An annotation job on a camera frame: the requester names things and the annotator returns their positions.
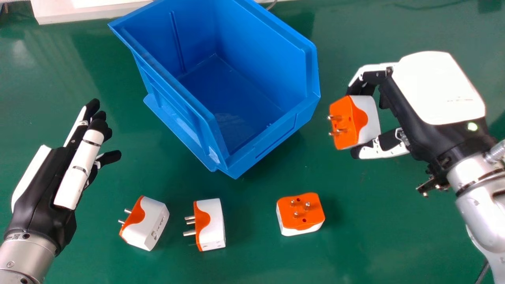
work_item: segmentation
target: white adapter body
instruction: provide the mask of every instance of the white adapter body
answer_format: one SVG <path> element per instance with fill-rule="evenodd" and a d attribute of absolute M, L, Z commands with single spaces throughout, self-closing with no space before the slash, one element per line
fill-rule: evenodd
<path fill-rule="evenodd" d="M 184 236 L 195 235 L 196 246 L 201 252 L 226 247 L 223 210 L 219 198 L 193 202 L 194 216 L 185 217 L 188 225 L 195 229 L 184 232 Z"/>
<path fill-rule="evenodd" d="M 119 236 L 126 243 L 151 251 L 167 225 L 170 213 L 164 203 L 141 196 L 132 210 L 125 209 L 129 214 L 122 223 Z"/>

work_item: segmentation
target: blue bin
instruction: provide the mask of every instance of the blue bin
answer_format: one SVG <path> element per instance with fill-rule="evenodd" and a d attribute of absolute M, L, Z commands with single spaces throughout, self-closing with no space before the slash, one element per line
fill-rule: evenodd
<path fill-rule="evenodd" d="M 321 97 L 314 44 L 252 0 L 158 0 L 109 26 L 144 102 L 210 171 L 240 177 Z"/>

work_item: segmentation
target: green tabletop surface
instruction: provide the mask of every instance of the green tabletop surface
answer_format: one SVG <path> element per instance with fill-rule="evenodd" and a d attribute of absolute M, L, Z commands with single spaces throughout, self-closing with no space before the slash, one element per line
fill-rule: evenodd
<path fill-rule="evenodd" d="M 63 144 L 80 108 L 100 99 L 114 136 L 77 209 L 78 229 L 46 283 L 473 283 L 483 256 L 453 193 L 422 198 L 426 164 L 402 156 L 357 161 L 328 137 L 328 106 L 364 64 L 424 50 L 450 52 L 487 103 L 491 134 L 505 137 L 502 1 L 299 0 L 272 10 L 318 47 L 321 101 L 312 120 L 241 178 L 209 172 L 142 102 L 146 90 L 110 20 L 39 26 L 28 3 L 0 16 L 0 224 L 41 144 Z M 397 126 L 380 111 L 382 128 Z M 285 237 L 275 214 L 284 196 L 316 192 L 326 221 Z M 151 252 L 126 244 L 117 219 L 145 195 L 170 220 Z M 201 253 L 184 216 L 220 198 L 226 248 Z M 489 273 L 486 283 L 492 282 Z"/>

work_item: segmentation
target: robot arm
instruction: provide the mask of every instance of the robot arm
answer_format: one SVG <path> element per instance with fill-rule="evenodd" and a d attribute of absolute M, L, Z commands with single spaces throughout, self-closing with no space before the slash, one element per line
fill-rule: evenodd
<path fill-rule="evenodd" d="M 84 106 L 63 147 L 42 145 L 14 190 L 13 217 L 0 247 L 0 278 L 42 283 L 54 257 L 72 240 L 75 208 L 98 170 L 121 152 L 99 155 L 112 137 L 97 99 Z"/>
<path fill-rule="evenodd" d="M 383 134 L 368 99 L 376 87 L 379 108 L 390 109 L 400 125 Z M 490 136 L 484 102 L 450 54 L 420 52 L 360 68 L 328 118 L 335 146 L 351 149 L 355 159 L 410 153 L 427 162 L 430 178 L 418 192 L 454 189 L 471 240 L 495 282 L 505 283 L 505 145 Z"/>

